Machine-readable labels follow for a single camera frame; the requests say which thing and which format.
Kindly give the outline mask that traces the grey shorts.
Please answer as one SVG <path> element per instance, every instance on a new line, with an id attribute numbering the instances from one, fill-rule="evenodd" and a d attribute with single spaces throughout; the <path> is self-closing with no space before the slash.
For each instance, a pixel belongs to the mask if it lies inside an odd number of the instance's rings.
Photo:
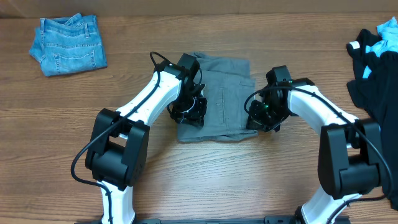
<path id="1" fill-rule="evenodd" d="M 244 110 L 244 102 L 256 85 L 251 78 L 250 61 L 201 52 L 190 55 L 197 58 L 203 73 L 207 109 L 204 126 L 179 124 L 177 139 L 181 142 L 242 141 L 257 136 L 256 130 L 246 128 L 248 114 Z"/>

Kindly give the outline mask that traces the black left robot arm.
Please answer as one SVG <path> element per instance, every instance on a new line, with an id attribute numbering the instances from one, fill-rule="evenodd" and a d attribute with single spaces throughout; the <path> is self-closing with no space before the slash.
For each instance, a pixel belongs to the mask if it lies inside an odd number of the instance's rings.
<path id="1" fill-rule="evenodd" d="M 85 166 L 101 189 L 100 223 L 134 223 L 133 186 L 144 170 L 150 127 L 163 112 L 178 124 L 204 125 L 207 100 L 196 57 L 183 54 L 177 63 L 155 63 L 150 82 L 115 111 L 101 110 L 95 119 Z"/>

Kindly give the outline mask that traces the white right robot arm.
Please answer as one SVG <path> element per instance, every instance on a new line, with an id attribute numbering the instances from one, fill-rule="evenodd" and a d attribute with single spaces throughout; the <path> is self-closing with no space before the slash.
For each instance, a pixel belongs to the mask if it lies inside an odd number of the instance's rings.
<path id="1" fill-rule="evenodd" d="M 289 116 L 299 116 L 319 135 L 318 179 L 313 197 L 294 215 L 266 216 L 265 223 L 349 223 L 342 211 L 367 197 L 392 174 L 382 156 L 380 126 L 346 113 L 324 97 L 308 78 L 293 79 L 286 66 L 267 72 L 267 85 L 244 102 L 247 129 L 278 132 Z"/>

